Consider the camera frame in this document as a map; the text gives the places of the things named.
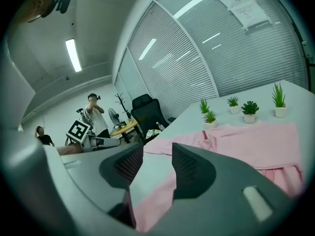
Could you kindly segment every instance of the black office chair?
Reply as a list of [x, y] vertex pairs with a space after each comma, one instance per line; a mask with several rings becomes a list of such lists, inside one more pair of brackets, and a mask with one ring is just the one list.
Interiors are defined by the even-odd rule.
[[[158, 100], [152, 99], [148, 94], [139, 96], [132, 101], [131, 114], [139, 123], [144, 137], [149, 129], [158, 129], [157, 122], [165, 128], [169, 125], [162, 115]], [[146, 143], [156, 136], [146, 139]]]

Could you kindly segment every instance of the pink fabric fold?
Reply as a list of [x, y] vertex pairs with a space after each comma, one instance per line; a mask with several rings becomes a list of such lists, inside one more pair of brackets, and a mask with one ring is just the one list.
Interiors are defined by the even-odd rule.
[[[242, 160], [290, 197], [303, 191], [301, 155], [295, 124], [263, 122], [252, 126], [230, 126], [197, 131], [173, 139], [154, 139], [144, 152], [172, 155], [172, 143], [181, 143]], [[172, 206], [175, 171], [134, 209], [137, 230], [147, 232]]]

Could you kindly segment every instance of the window blinds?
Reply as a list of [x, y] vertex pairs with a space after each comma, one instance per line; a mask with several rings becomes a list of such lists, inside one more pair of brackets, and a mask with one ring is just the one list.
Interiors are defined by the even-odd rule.
[[174, 19], [157, 4], [152, 3], [140, 20], [128, 48], [166, 118], [177, 117], [201, 98], [216, 97], [197, 50]]
[[[192, 0], [158, 0], [175, 15]], [[276, 0], [256, 0], [271, 19], [245, 31], [219, 0], [202, 0], [178, 20], [204, 56], [220, 96], [279, 80], [306, 87], [300, 43]]]
[[131, 100], [149, 93], [127, 49], [119, 69], [120, 78]]

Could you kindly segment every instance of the white table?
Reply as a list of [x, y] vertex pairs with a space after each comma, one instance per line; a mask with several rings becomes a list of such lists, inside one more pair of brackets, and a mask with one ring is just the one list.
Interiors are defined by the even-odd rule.
[[[218, 126], [226, 123], [245, 124], [242, 112], [231, 115], [226, 102], [231, 96], [239, 98], [240, 106], [249, 100], [256, 102], [259, 107], [256, 115], [260, 121], [295, 123], [299, 133], [302, 170], [306, 182], [309, 182], [315, 163], [315, 94], [287, 81], [281, 81], [281, 85], [287, 106], [285, 118], [275, 116], [275, 105], [272, 100], [273, 83], [229, 96], [209, 99], [207, 102], [210, 110], [217, 114]], [[191, 104], [156, 139], [172, 138], [202, 130], [203, 121], [200, 117], [199, 104], [199, 102]], [[143, 165], [130, 186], [132, 206], [136, 207], [165, 180], [172, 170], [171, 156], [144, 153]]]

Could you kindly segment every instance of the bottle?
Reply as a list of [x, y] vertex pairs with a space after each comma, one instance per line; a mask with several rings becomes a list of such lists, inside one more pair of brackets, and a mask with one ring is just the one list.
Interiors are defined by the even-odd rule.
[[160, 129], [160, 131], [163, 131], [165, 129], [164, 126], [162, 124], [159, 124], [158, 122], [157, 122], [157, 126]]

